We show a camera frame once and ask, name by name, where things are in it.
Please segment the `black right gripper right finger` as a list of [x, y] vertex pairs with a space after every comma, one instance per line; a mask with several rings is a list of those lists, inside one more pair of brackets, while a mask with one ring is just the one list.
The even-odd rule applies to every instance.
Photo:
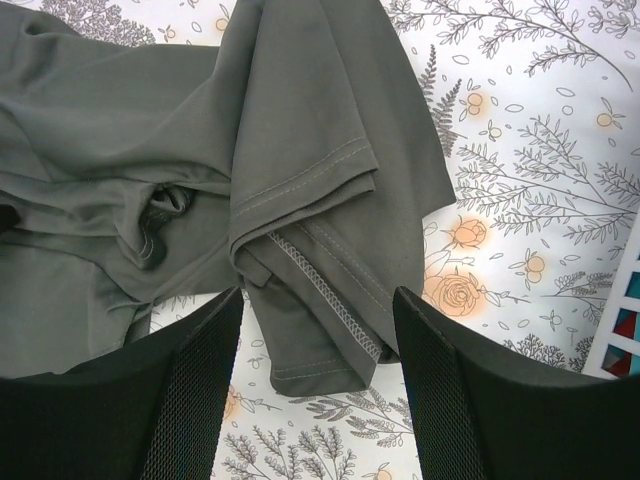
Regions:
[[394, 293], [399, 355], [426, 479], [635, 479], [639, 379], [523, 356]]

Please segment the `white plastic laundry basket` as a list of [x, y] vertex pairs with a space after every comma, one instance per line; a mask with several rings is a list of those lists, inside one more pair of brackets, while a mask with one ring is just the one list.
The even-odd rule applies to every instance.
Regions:
[[639, 374], [639, 216], [622, 253], [582, 374], [590, 383]]

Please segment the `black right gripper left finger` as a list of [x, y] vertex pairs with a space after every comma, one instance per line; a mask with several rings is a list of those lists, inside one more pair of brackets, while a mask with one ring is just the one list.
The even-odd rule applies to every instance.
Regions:
[[2, 380], [2, 478], [210, 478], [243, 309], [231, 288], [65, 373]]

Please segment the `teal t shirt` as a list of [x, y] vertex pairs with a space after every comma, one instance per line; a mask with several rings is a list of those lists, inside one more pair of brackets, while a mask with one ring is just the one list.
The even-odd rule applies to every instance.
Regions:
[[609, 303], [613, 332], [639, 341], [639, 255], [626, 255], [618, 269]]

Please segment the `grey t shirt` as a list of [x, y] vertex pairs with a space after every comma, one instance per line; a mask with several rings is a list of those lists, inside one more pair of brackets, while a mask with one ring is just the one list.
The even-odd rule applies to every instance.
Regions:
[[273, 388], [367, 389], [399, 359], [438, 134], [378, 1], [239, 1], [218, 46], [129, 47], [1, 7], [1, 373], [63, 372], [151, 307], [239, 286]]

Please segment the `dark red t shirt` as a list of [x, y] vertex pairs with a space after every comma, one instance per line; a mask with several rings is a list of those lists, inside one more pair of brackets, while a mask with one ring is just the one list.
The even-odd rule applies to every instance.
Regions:
[[607, 337], [601, 368], [617, 378], [639, 374], [639, 341], [619, 334]]

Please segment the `floral patterned table mat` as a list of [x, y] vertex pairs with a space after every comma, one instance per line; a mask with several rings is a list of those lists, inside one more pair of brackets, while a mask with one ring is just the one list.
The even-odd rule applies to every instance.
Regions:
[[[424, 226], [425, 296], [580, 371], [639, 206], [635, 1], [388, 1], [458, 201]], [[289, 400], [252, 314], [216, 479], [416, 479], [398, 367], [357, 394]]]

